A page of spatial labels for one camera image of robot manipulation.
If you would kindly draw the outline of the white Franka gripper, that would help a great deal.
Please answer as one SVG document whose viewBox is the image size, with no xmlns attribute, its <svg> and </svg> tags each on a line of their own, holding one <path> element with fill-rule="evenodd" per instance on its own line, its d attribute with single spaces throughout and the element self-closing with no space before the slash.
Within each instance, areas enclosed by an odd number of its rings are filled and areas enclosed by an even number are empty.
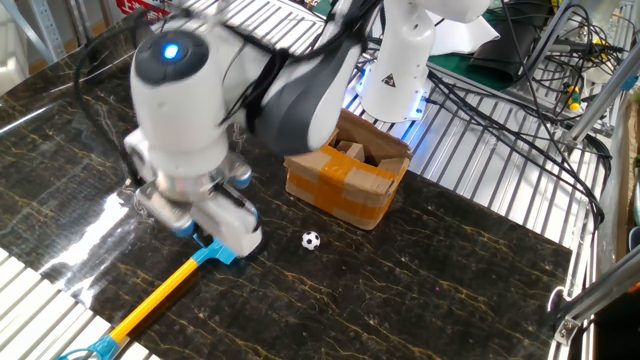
<svg viewBox="0 0 640 360">
<path fill-rule="evenodd" d="M 124 145 L 144 180 L 136 199 L 159 222 L 186 237 L 199 229 L 238 258 L 261 244 L 257 210 L 237 191 L 251 181 L 251 168 L 229 152 L 225 135 L 182 154 L 155 151 L 139 129 Z"/>
</svg>

